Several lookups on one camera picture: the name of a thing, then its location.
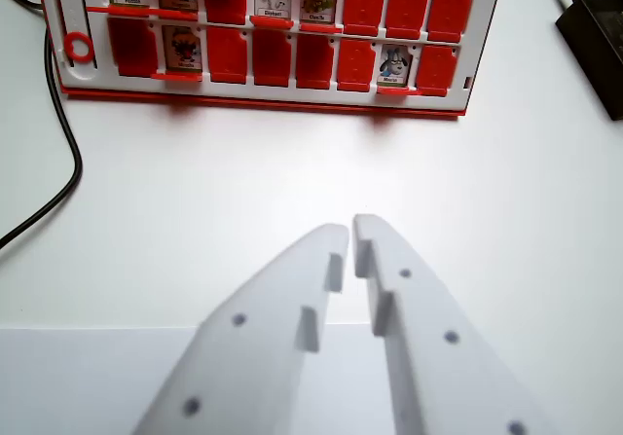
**black screw hole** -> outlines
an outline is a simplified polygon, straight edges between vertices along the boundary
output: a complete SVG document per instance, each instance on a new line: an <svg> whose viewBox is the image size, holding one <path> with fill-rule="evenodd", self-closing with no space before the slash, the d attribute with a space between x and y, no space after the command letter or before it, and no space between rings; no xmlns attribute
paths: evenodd
<svg viewBox="0 0 623 435"><path fill-rule="evenodd" d="M184 416L192 417L200 411L202 402L199 398L189 398L184 403Z"/></svg>
<svg viewBox="0 0 623 435"><path fill-rule="evenodd" d="M459 337L458 337L458 333L457 333L456 331L449 331L449 332L447 332L447 333L444 335L444 338L445 338L445 339L446 339L446 341L447 341L448 343L450 343L450 344L456 344L456 343L458 343L458 339L459 339Z"/></svg>
<svg viewBox="0 0 623 435"><path fill-rule="evenodd" d="M234 315L234 318L232 318L232 322L234 326L242 326L246 322L246 315L244 313L237 313Z"/></svg>
<svg viewBox="0 0 623 435"><path fill-rule="evenodd" d="M512 435L527 435L528 430L521 422L514 421L508 424L508 433Z"/></svg>

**red plastic game board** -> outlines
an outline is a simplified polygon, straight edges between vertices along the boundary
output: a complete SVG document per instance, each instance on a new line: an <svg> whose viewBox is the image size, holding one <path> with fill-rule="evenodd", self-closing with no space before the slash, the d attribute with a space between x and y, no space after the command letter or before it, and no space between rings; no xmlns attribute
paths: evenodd
<svg viewBox="0 0 623 435"><path fill-rule="evenodd" d="M461 115L496 0L44 0L82 96Z"/></svg>

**white table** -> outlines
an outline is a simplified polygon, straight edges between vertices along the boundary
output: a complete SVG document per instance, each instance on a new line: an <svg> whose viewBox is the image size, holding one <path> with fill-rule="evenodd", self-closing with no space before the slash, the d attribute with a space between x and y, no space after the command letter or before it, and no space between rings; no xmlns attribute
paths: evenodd
<svg viewBox="0 0 623 435"><path fill-rule="evenodd" d="M0 0L0 233L72 164L43 22ZM0 326L191 326L325 222L384 216L446 282L561 433L623 426L623 126L554 26L499 0L456 122L68 101L76 194L0 255ZM329 320L368 320L347 271Z"/></svg>

